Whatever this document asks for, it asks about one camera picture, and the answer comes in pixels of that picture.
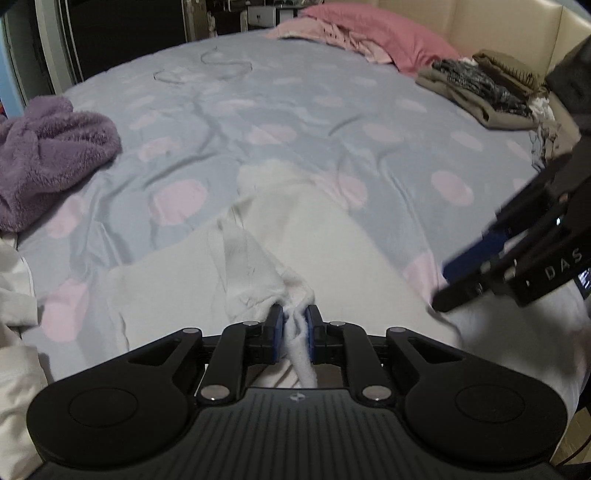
bed headboard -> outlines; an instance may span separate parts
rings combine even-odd
[[[482,48],[497,50],[541,74],[591,35],[591,22],[551,0],[353,1],[410,18],[439,33],[467,56]]]

white cloth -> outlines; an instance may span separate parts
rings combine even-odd
[[[262,320],[276,298],[285,301],[285,289],[296,299],[291,309],[298,301],[303,306],[312,301],[306,283],[325,321],[357,323],[373,335],[405,326],[459,344],[453,328],[429,315],[366,233],[307,175],[279,161],[246,166],[239,192],[228,212],[179,244],[109,273],[109,308],[122,351],[184,327],[215,335],[233,322]],[[294,316],[299,311],[293,309]],[[313,384],[306,331],[297,321],[285,329],[295,369],[282,362],[256,385],[292,387],[294,370],[302,386]]]
[[[462,57],[460,59],[462,63],[466,63],[472,67],[478,67],[478,62],[474,60],[472,57]]]
[[[356,323],[370,335],[400,325],[462,348],[544,381],[572,418],[591,355],[589,318],[573,285],[524,309],[509,298],[484,296],[446,317],[432,316],[367,234],[307,175],[278,161],[245,166],[239,192],[242,197],[220,219],[244,228],[268,255],[305,279],[325,321]],[[226,312],[237,294],[226,297],[218,287],[233,279],[219,280],[224,270],[213,259],[224,254],[220,242],[207,243],[211,231],[212,224],[204,226],[109,273],[109,306],[124,351],[184,327],[214,335],[242,320],[239,309],[228,310],[234,320]],[[437,287],[438,275],[432,277],[423,289]],[[252,290],[244,290],[241,301],[256,304],[251,296]],[[286,362],[259,378],[269,387],[290,387],[296,380]]]
[[[13,244],[0,239],[0,478],[28,477],[41,459],[29,437],[27,408],[46,385],[37,349],[9,327],[37,325],[31,271]]]
[[[536,97],[530,102],[528,106],[530,107],[531,112],[534,114],[534,118],[538,122],[543,122],[544,120],[555,120],[554,112],[550,106],[550,100],[547,98]]]

purple fuzzy towel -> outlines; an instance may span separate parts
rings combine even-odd
[[[22,232],[121,151],[110,119],[73,110],[65,97],[42,96],[0,123],[0,231]]]

pillow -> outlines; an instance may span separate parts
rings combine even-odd
[[[315,5],[300,13],[336,24],[376,42],[392,58],[398,70],[415,75],[433,60],[459,59],[449,43],[428,28],[382,8],[363,4]]]
[[[371,63],[392,63],[390,55],[365,35],[312,17],[282,22],[267,34],[267,38],[305,38],[361,53]]]
[[[573,117],[591,114],[591,35],[566,54],[546,82]]]

patterned fabric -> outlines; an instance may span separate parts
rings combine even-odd
[[[447,75],[453,85],[484,98],[497,112],[532,117],[530,108],[505,87],[497,85],[478,67],[456,60],[436,60],[433,68]]]
[[[544,77],[510,55],[481,50],[474,55],[474,60],[495,83],[506,87],[522,100],[548,96],[548,86]]]

